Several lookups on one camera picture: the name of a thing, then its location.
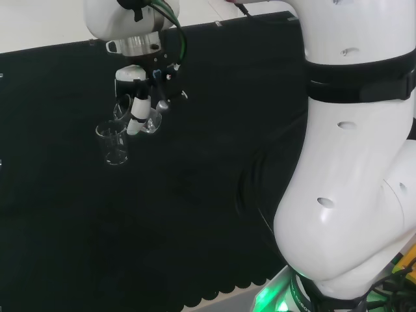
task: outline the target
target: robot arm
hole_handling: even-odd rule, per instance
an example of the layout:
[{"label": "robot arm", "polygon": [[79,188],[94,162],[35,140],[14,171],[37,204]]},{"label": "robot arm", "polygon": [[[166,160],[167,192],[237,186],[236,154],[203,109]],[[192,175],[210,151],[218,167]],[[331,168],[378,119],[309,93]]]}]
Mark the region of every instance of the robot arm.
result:
[{"label": "robot arm", "polygon": [[[94,36],[121,40],[172,26],[148,6],[140,19],[120,1],[84,0]],[[351,300],[416,232],[416,142],[406,141],[415,104],[416,2],[285,2],[298,14],[314,79],[304,148],[274,234],[299,276],[324,296]],[[166,3],[179,14],[178,0]],[[132,133],[149,108],[145,92],[135,98]],[[297,312],[295,303],[289,309]]]},{"label": "robot arm", "polygon": [[[149,58],[147,54],[161,50],[157,32],[173,25],[164,15],[170,16],[171,19],[179,15],[178,0],[163,1],[155,8],[149,5],[154,4],[140,0],[84,1],[84,17],[90,32],[99,39],[114,40],[117,50],[120,49],[120,52],[133,63],[132,66],[117,71],[115,84],[117,99],[126,92],[134,99],[130,110],[131,119],[127,126],[127,134],[131,136],[139,134],[151,112],[150,89],[155,87],[151,83],[155,83],[156,77],[152,73],[155,68],[143,68],[144,63],[149,63],[148,60],[153,62],[153,57]],[[171,66],[170,70],[164,70],[164,73],[177,69],[178,66]]]},{"label": "robot arm", "polygon": [[[165,1],[175,16],[179,1]],[[88,30],[101,40],[120,40],[162,31],[173,24],[150,7],[142,10],[142,19],[135,21],[135,12],[124,9],[117,0],[84,0],[84,18]]]}]

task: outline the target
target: black tablecloth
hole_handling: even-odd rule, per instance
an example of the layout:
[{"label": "black tablecloth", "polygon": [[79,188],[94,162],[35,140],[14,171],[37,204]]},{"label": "black tablecloth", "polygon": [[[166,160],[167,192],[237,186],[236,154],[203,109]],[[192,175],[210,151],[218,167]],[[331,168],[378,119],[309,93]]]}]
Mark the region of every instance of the black tablecloth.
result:
[{"label": "black tablecloth", "polygon": [[[175,83],[190,100],[130,142],[123,168],[103,164],[94,136],[123,57],[98,41],[0,55],[4,312],[180,311],[282,268],[264,224],[238,217],[235,191],[250,155],[274,142],[266,189],[281,196],[302,146],[302,125],[275,140],[307,104],[289,17],[187,27]],[[175,57],[174,29],[166,41]]]}]

